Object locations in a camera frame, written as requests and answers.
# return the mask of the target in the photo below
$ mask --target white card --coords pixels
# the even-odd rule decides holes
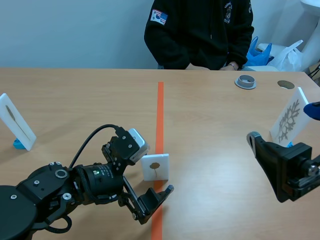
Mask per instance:
[[[310,121],[310,117],[304,112],[307,104],[304,92],[298,87],[270,130],[274,143],[287,147],[307,126]]]
[[[169,154],[145,155],[140,162],[145,181],[169,180]]]
[[[30,151],[37,137],[6,93],[0,96],[0,118],[25,149]]]

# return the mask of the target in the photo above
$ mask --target person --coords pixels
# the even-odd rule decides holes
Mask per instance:
[[[231,70],[247,62],[250,0],[154,0],[144,41],[164,69]]]

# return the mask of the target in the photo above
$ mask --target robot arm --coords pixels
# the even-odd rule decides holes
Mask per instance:
[[[295,201],[320,185],[320,156],[311,159],[312,147],[282,147],[265,142],[258,132],[249,133],[247,141],[279,202]]]
[[[102,146],[105,164],[73,167],[84,146],[98,132],[96,130],[70,167],[51,162],[35,170],[17,186],[0,186],[0,240],[31,239],[36,231],[43,229],[66,233],[72,226],[68,214],[81,204],[118,201],[120,207],[128,207],[134,220],[145,224],[174,188],[169,185],[159,193],[149,188],[137,197],[123,174],[127,166],[135,165],[147,154],[149,146],[135,129],[125,131],[117,126],[115,129],[117,136]],[[50,226],[61,218],[67,222],[66,228]]]

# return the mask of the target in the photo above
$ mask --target black cable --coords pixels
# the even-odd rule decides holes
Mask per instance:
[[[320,68],[319,68],[319,69],[318,69],[318,70],[317,70],[317,71],[316,71],[316,72],[315,72],[315,73],[314,73],[310,78],[312,78],[312,79],[313,79],[313,78],[314,78],[314,76],[315,76],[315,75],[317,75],[319,71],[320,71]]]
[[[50,233],[54,233],[54,234],[64,234],[64,233],[68,232],[71,229],[72,220],[68,215],[63,215],[63,216],[61,216],[61,218],[66,221],[66,223],[67,223],[66,228],[55,228],[52,226],[48,226],[45,228],[45,230],[47,230]]]
[[[315,68],[315,70],[313,70],[312,72],[310,72],[309,74],[308,74],[308,76],[310,77],[315,71],[319,71],[320,70],[320,64]]]
[[[88,136],[88,138],[84,141],[84,143],[82,144],[82,146],[80,147],[79,151],[76,153],[76,155],[74,156],[69,168],[72,168],[77,159],[79,158],[81,152],[84,150],[85,146],[88,144],[88,142],[93,138],[94,135],[96,135],[98,132],[100,132],[102,129],[106,129],[106,128],[113,128],[115,130],[117,130],[119,127],[117,125],[113,125],[113,124],[106,124],[106,125],[102,125],[100,127],[98,127],[96,130],[94,130],[90,136]]]

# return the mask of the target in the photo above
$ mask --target leaf drawing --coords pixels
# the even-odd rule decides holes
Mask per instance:
[[[278,138],[279,143],[283,139],[288,140],[288,133],[291,132],[294,129],[294,125],[296,124],[295,118],[300,113],[300,108],[298,108],[299,105],[299,99],[297,99],[292,106],[290,106],[287,110],[284,116],[282,117],[280,123],[279,123],[279,131],[275,138]]]
[[[17,123],[15,115],[12,113],[12,111],[10,110],[10,108],[8,107],[8,105],[5,105],[6,110],[8,111],[8,113],[10,114],[10,117],[12,118],[12,120],[18,125],[18,127],[21,129],[21,131],[24,133],[24,135],[30,140],[30,138],[28,137],[28,135],[25,133],[25,131],[23,131],[23,129],[20,127],[20,125]]]
[[[155,177],[157,177],[157,171],[156,171],[156,169],[158,169],[159,167],[160,167],[160,164],[157,163],[157,162],[154,162],[154,163],[152,163],[152,164],[150,165],[150,168],[153,169],[154,172],[155,172]]]

